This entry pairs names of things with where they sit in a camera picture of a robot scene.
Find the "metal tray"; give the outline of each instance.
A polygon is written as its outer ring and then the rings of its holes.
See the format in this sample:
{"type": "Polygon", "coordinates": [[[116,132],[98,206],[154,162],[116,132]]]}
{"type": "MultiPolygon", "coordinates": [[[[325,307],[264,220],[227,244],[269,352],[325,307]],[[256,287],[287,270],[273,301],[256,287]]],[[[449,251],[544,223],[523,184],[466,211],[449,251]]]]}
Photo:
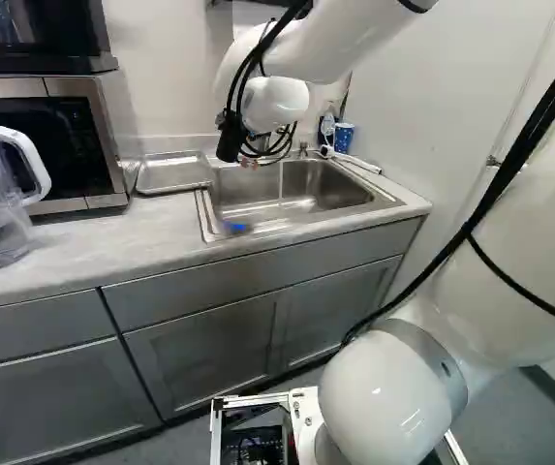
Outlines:
{"type": "Polygon", "coordinates": [[[154,196],[207,187],[212,181],[212,168],[203,152],[152,153],[139,167],[136,190],[154,196]]]}

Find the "gray floor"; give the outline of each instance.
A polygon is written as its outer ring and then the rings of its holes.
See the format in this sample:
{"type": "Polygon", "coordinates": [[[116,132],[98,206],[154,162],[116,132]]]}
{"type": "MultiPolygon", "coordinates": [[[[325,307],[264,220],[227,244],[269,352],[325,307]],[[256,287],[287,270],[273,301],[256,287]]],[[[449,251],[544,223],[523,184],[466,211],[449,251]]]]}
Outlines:
{"type": "MultiPolygon", "coordinates": [[[[321,373],[308,372],[271,391],[313,386],[321,373]]],[[[518,371],[476,399],[452,430],[471,465],[555,465],[555,403],[518,371]]],[[[208,465],[209,455],[205,417],[79,464],[208,465]]]]}

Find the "sink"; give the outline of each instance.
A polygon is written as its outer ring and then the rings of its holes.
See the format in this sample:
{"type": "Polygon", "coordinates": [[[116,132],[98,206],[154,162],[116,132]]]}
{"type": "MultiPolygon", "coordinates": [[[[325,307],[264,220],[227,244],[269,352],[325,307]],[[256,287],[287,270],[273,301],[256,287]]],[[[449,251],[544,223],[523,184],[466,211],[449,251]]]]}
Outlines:
{"type": "Polygon", "coordinates": [[[214,168],[213,182],[196,196],[209,242],[404,204],[341,165],[316,158],[257,170],[214,168]]]}

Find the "cabinet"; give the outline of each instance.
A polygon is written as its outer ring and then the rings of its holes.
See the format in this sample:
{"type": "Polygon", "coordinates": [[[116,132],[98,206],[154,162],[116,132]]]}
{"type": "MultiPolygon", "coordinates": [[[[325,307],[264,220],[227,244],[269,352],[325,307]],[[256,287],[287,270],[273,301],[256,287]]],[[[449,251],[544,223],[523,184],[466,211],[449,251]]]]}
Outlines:
{"type": "Polygon", "coordinates": [[[280,352],[283,369],[336,349],[346,331],[377,307],[401,257],[370,263],[292,286],[283,292],[285,323],[280,352]]]}
{"type": "Polygon", "coordinates": [[[0,361],[111,337],[115,329],[94,290],[0,306],[0,361]]]}
{"type": "Polygon", "coordinates": [[[122,331],[154,325],[403,254],[420,218],[103,288],[122,331]]]}
{"type": "Polygon", "coordinates": [[[40,461],[157,422],[115,338],[0,363],[0,464],[40,461]]]}
{"type": "Polygon", "coordinates": [[[164,418],[268,375],[279,292],[124,335],[164,418]]]}

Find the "countertop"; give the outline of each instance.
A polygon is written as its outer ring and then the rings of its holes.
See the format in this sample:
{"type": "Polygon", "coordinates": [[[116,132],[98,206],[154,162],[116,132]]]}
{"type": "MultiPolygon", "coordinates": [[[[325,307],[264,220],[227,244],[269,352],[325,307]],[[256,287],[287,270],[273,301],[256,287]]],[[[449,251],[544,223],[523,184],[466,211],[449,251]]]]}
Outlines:
{"type": "Polygon", "coordinates": [[[405,205],[261,237],[206,243],[193,192],[135,197],[121,214],[35,226],[34,249],[0,269],[0,305],[120,283],[427,214],[429,201],[345,165],[405,205]]]}

